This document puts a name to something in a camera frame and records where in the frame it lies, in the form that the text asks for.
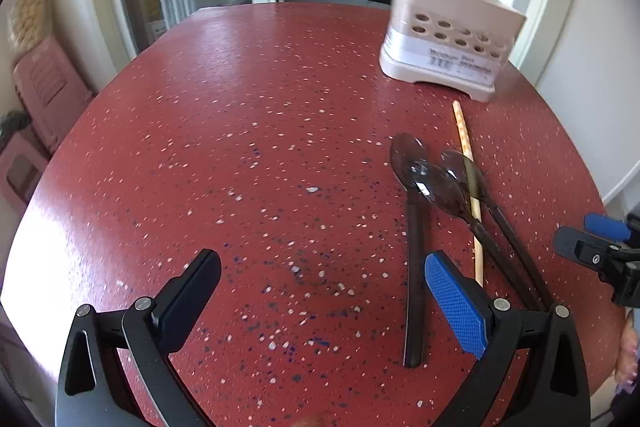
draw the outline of metal bolt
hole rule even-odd
[[[78,317],[84,317],[85,315],[88,315],[90,311],[91,306],[89,306],[89,304],[83,304],[76,310],[76,315]]]
[[[151,306],[151,297],[141,297],[134,306],[138,311],[148,310],[149,306]]]
[[[495,299],[494,307],[501,312],[505,312],[511,308],[511,303],[507,299]]]
[[[569,316],[569,309],[566,306],[562,306],[562,304],[556,306],[556,315],[562,318],[567,318]]]

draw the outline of speckled tabletop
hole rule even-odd
[[[77,306],[155,295],[212,248],[222,281],[172,360],[217,425],[288,427],[317,413],[426,425],[474,358],[429,302],[426,365],[402,367],[404,193],[387,161],[398,132],[433,160],[459,147],[458,98],[495,199],[571,309],[592,390],[604,381],[623,312],[594,273],[549,248],[560,224],[603,210],[580,156],[511,67],[489,104],[385,77],[387,18],[316,4],[201,10],[119,74],[51,161],[8,261],[2,304],[47,371],[59,370]],[[468,228],[429,216],[427,248],[472,277]],[[517,303],[491,263],[484,273],[489,295]]]

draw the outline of blue gripper pad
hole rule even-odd
[[[482,357],[493,314],[480,285],[465,278],[442,250],[427,256],[424,277],[462,349]]]

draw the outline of pink plastic chair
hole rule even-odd
[[[21,58],[13,78],[36,134],[53,154],[91,102],[93,93],[53,36]]]
[[[25,130],[15,133],[2,153],[0,153],[0,193],[9,201],[14,210],[22,215],[27,209],[30,194],[33,193],[40,176],[33,176],[30,172],[26,175],[20,187],[15,186],[9,179],[9,173],[19,156],[24,156],[31,166],[39,172],[44,172],[49,161],[27,139]]]

